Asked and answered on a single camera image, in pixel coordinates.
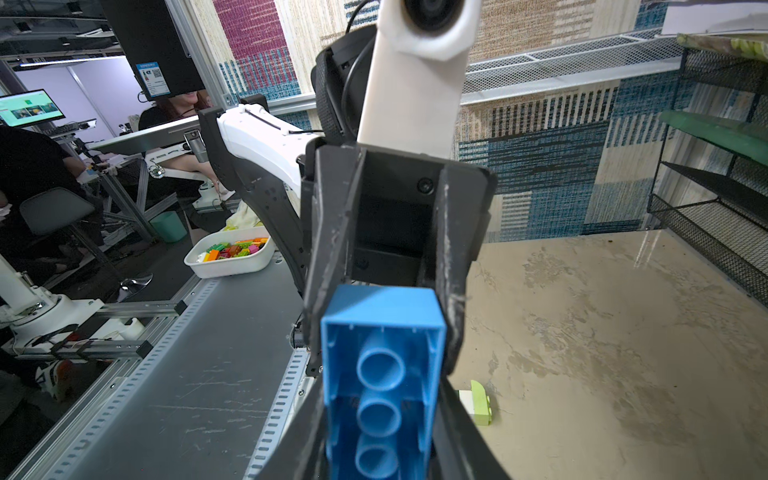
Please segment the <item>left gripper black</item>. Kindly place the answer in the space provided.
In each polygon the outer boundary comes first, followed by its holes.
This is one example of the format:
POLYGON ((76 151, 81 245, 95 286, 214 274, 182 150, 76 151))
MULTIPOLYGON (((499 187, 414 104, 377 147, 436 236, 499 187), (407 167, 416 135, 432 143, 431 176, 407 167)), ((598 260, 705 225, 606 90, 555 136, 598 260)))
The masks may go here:
POLYGON ((306 374, 322 366, 320 320, 338 285, 433 287, 451 374, 465 332, 466 283, 490 222, 496 177, 477 166, 358 145, 307 149, 301 218, 310 241, 303 293, 306 374))

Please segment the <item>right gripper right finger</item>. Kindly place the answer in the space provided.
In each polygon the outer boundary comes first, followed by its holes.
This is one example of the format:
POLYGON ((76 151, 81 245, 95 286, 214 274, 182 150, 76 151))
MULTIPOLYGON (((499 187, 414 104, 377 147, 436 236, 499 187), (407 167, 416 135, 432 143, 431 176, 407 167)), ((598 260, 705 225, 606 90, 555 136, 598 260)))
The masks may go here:
POLYGON ((511 479, 447 378, 438 388, 432 448, 431 479, 511 479))

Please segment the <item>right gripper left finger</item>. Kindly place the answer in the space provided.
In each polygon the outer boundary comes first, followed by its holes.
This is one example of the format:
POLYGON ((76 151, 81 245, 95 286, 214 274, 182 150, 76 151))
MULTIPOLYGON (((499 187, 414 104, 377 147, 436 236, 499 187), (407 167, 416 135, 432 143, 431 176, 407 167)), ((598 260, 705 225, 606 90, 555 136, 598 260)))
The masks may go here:
POLYGON ((324 384, 319 378, 255 478, 328 479, 327 433, 324 384))

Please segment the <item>lime green lego brick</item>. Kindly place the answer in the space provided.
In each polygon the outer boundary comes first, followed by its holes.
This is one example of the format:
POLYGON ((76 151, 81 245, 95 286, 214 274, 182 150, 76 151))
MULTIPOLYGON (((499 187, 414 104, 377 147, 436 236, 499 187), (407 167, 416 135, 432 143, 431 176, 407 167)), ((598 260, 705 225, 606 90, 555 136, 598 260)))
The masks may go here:
POLYGON ((472 400, 471 416, 474 423, 478 426, 489 426, 493 420, 493 413, 490 397, 484 386, 480 382, 472 380, 470 393, 472 400))

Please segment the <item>cream square lego brick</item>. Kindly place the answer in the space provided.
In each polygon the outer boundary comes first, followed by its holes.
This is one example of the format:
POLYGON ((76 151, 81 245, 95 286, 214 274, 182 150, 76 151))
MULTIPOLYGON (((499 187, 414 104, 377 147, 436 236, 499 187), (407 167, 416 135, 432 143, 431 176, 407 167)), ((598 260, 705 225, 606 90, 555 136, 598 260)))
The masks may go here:
POLYGON ((471 390, 458 390, 457 391, 457 396, 458 396, 461 404, 463 405, 464 409, 466 410, 466 412, 470 416, 473 416, 475 414, 475 402, 474 402, 474 397, 473 397, 472 391, 471 390))

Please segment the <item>long blue lego brick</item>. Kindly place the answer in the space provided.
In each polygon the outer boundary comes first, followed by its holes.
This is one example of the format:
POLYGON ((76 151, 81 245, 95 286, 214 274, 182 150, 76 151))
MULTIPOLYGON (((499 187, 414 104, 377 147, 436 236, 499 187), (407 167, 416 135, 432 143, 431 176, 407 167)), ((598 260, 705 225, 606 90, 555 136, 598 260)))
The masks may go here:
POLYGON ((321 320, 331 478, 426 478, 445 341, 431 289, 337 288, 321 320))

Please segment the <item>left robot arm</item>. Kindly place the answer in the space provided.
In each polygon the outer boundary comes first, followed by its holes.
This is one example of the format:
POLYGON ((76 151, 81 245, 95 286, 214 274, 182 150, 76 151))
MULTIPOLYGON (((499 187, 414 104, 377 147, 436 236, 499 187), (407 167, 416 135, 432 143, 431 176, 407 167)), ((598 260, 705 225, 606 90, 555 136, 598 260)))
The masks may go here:
POLYGON ((258 104, 201 116, 214 170, 264 222, 320 319, 349 281, 425 287, 447 329, 442 371, 463 345, 466 280, 496 177, 450 158, 472 27, 365 27, 322 51, 313 73, 324 133, 298 133, 258 104))

